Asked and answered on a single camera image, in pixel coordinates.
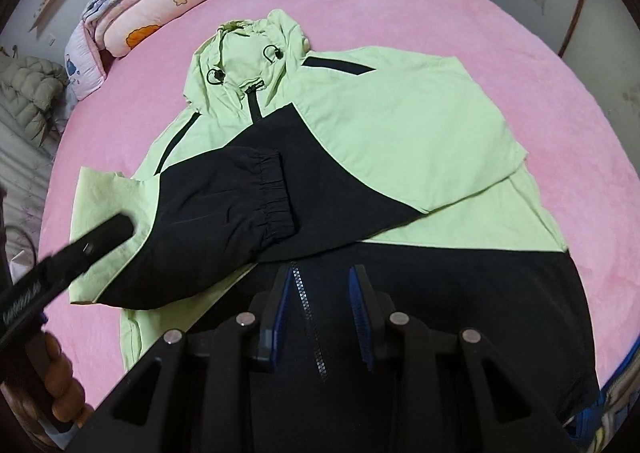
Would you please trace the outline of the person's left hand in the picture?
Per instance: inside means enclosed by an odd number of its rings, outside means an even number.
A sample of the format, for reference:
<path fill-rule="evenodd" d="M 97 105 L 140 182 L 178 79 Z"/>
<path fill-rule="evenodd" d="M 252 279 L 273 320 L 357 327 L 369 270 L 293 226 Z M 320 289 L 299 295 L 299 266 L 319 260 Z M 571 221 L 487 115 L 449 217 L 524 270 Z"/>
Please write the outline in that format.
<path fill-rule="evenodd" d="M 93 415 L 94 408 L 86 402 L 82 384 L 74 377 L 73 363 L 62 351 L 55 335 L 43 334 L 49 365 L 44 370 L 43 384 L 53 398 L 53 416 L 68 423 L 73 421 L 79 428 Z M 41 410 L 27 392 L 13 381 L 1 385 L 3 398 L 13 415 L 39 452 L 62 452 L 40 425 Z"/>

